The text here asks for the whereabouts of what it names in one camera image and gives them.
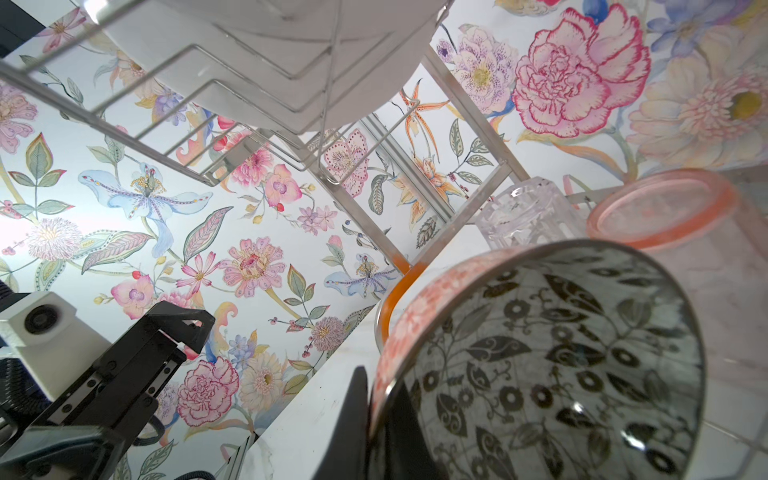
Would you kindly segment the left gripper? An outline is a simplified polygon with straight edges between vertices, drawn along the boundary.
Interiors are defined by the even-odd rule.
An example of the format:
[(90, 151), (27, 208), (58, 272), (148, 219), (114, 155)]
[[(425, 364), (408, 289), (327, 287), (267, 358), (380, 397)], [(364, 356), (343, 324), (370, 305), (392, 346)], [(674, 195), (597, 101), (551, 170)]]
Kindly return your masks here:
[(158, 396), (185, 360), (178, 345), (201, 354), (214, 324), (205, 309), (155, 304), (131, 328), (132, 354), (114, 345), (1, 449), (1, 477), (110, 478), (131, 447), (165, 435)]

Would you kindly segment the orange bowl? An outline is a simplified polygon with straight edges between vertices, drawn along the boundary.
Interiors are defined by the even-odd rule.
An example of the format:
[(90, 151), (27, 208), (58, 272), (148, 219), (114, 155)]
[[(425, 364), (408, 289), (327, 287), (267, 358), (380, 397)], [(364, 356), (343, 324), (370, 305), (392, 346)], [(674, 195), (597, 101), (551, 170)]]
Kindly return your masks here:
[(429, 264), (425, 262), (418, 262), (412, 266), (377, 307), (374, 336), (379, 352), (383, 351), (384, 345), (389, 338), (389, 326), (395, 307), (404, 294), (421, 277), (428, 266)]

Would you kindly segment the red floral patterned bowl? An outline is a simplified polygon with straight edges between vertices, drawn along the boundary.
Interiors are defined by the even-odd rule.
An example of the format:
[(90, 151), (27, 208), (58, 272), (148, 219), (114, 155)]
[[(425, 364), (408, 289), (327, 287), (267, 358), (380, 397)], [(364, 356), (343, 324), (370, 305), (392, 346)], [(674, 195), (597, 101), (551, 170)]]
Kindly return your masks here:
[(681, 479), (705, 359), (687, 295), (630, 247), (490, 251), (404, 309), (371, 399), (370, 479)]

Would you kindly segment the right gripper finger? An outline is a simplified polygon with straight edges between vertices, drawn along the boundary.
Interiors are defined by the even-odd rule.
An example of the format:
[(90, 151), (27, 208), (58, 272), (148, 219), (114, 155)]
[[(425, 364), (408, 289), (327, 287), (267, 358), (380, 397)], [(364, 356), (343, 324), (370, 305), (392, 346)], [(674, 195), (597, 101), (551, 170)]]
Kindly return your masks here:
[(365, 367), (358, 366), (352, 373), (339, 419), (314, 480), (365, 477), (368, 421), (368, 377)]

